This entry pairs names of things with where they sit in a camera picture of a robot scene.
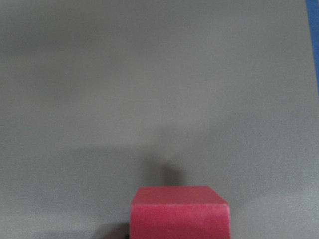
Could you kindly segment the red block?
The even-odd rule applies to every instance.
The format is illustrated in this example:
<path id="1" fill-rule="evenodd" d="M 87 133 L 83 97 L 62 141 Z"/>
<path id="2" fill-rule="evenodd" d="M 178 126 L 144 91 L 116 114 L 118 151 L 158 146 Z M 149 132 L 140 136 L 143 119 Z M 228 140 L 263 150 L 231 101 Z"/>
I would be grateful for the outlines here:
<path id="1" fill-rule="evenodd" d="M 130 211 L 131 239 L 229 239 L 228 202 L 208 186 L 140 187 Z"/>

